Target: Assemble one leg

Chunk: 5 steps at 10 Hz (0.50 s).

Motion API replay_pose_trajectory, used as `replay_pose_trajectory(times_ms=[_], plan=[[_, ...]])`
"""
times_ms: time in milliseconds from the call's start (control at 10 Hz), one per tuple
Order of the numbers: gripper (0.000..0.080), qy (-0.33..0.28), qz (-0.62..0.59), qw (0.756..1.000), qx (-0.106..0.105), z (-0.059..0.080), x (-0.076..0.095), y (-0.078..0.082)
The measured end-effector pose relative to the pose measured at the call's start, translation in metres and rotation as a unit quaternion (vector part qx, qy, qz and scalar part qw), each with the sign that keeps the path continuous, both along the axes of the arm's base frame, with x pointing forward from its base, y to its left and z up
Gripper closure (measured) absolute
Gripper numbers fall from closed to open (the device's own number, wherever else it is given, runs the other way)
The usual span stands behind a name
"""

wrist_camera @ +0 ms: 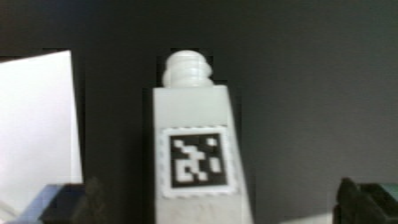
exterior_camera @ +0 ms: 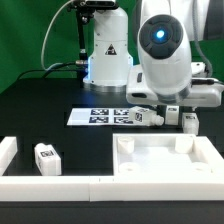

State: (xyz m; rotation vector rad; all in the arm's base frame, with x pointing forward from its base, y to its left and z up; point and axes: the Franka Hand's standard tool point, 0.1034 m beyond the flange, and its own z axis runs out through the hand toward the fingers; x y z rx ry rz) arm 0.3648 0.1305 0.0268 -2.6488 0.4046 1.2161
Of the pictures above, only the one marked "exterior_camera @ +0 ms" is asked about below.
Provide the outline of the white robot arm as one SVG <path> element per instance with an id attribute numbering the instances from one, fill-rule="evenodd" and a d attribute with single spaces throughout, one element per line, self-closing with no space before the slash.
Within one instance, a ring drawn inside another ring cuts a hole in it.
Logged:
<path id="1" fill-rule="evenodd" d="M 217 107 L 224 86 L 207 58 L 196 70 L 190 43 L 224 38 L 224 0 L 138 0 L 130 21 L 116 0 L 84 0 L 93 11 L 94 51 L 84 86 L 124 91 L 131 104 Z M 127 50 L 133 25 L 139 63 Z"/>

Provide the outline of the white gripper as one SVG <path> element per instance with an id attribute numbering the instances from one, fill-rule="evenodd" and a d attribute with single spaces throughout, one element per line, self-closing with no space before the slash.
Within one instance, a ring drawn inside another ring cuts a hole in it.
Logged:
<path id="1" fill-rule="evenodd" d="M 224 85 L 213 78 L 193 78 L 191 66 L 134 66 L 128 75 L 126 98 L 131 104 L 218 107 Z"/>

